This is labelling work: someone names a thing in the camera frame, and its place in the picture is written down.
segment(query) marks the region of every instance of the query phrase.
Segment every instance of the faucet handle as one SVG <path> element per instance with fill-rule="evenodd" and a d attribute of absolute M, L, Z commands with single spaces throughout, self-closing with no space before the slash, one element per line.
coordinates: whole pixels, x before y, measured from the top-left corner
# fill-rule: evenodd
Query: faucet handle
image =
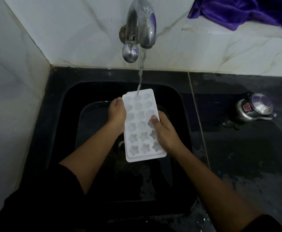
<path fill-rule="evenodd" d="M 139 57 L 139 48 L 133 42 L 127 42 L 122 49 L 122 56 L 127 63 L 137 61 Z"/>

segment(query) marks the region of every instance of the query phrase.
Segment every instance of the running water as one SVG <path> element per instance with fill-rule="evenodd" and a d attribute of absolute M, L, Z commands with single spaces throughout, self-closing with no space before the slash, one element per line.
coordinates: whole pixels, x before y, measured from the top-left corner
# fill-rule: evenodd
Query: running water
<path fill-rule="evenodd" d="M 140 59 L 139 59 L 139 77 L 140 77 L 140 82 L 139 82 L 139 86 L 138 86 L 137 96 L 139 95 L 139 91 L 140 91 L 141 84 L 142 84 L 142 74 L 143 74 L 143 69 L 144 69 L 145 58 L 146 58 L 146 49 L 141 48 Z"/>

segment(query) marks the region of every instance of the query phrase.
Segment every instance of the sink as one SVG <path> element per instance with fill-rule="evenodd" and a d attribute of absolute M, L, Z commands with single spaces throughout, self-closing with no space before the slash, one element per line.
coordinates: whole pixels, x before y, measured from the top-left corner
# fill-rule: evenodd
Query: sink
<path fill-rule="evenodd" d="M 108 106 L 114 98 L 134 91 L 134 82 L 82 82 L 66 93 L 50 166 L 57 164 L 91 137 L 108 120 Z M 159 110 L 164 111 L 189 149 L 191 141 L 181 97 L 165 85 L 142 84 L 154 91 Z M 101 211 L 106 217 L 123 218 L 183 213 L 195 201 L 195 190 L 179 164 L 165 158 L 128 163 L 123 135 L 108 153 L 87 194 L 91 218 Z"/>

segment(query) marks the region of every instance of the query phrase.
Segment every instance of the faucet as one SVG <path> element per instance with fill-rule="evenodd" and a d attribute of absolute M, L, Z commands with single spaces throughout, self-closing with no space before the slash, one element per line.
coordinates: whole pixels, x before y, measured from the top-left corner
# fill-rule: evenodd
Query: faucet
<path fill-rule="evenodd" d="M 122 56 L 126 62 L 133 63 L 139 57 L 138 42 L 144 49 L 150 49 L 156 42 L 156 18 L 148 0 L 132 1 L 125 29 Z"/>

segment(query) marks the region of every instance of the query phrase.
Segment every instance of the black shirt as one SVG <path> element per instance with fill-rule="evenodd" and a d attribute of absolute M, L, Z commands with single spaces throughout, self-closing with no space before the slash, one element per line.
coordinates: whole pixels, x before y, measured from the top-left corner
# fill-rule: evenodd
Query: black shirt
<path fill-rule="evenodd" d="M 71 230 L 85 219 L 84 202 L 85 195 L 77 177 L 58 164 L 5 200 L 0 211 L 0 231 Z M 282 226 L 271 216 L 262 215 L 242 231 L 279 232 Z"/>

